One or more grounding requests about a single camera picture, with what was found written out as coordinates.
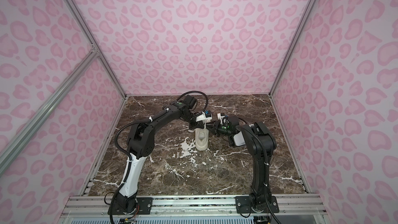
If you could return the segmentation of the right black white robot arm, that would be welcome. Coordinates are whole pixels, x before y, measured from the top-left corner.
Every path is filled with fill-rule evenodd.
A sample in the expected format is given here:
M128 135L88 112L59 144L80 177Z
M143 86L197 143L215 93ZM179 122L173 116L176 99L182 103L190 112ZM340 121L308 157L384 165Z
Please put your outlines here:
M263 122L253 124L223 124L220 120L209 124L215 136L226 136L231 147L245 146L252 157L253 179L251 192L247 196L235 197L237 213L248 218L254 213L273 215L279 213L277 200L272 196L269 171L276 140Z

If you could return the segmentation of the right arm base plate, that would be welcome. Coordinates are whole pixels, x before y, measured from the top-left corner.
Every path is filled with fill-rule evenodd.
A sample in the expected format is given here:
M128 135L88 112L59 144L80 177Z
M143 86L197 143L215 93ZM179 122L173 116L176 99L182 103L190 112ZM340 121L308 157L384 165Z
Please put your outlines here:
M235 206L239 214L268 214L270 210L274 214L280 212L275 196L270 198L267 196L255 198L254 195L238 196L235 197Z

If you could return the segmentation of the cream white sneaker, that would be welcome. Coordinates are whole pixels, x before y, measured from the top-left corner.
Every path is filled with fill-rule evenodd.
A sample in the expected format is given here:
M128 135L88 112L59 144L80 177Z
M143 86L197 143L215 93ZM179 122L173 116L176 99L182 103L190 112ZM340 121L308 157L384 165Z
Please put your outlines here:
M195 146L199 151L204 151L208 148L209 131L207 129L195 129Z

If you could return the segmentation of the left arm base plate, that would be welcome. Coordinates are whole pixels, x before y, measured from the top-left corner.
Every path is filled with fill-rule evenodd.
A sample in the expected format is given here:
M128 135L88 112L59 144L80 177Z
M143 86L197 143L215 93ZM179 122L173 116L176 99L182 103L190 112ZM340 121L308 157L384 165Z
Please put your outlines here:
M126 202L122 200L120 203L116 200L109 206L108 214L112 215L149 215L153 204L151 197L138 197Z

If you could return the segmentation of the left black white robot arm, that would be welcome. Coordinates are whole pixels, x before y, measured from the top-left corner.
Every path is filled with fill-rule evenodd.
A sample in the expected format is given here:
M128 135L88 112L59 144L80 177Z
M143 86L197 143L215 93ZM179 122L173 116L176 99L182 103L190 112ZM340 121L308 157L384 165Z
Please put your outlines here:
M155 134L170 122L180 119L190 125L190 129L205 128L212 115L208 110L193 113L196 99L190 95L183 101L174 101L162 111L147 119L136 120L121 128L114 139L115 146L127 155L121 185L114 193L108 209L110 219L114 215L138 213L136 200L138 181L147 157L155 147Z

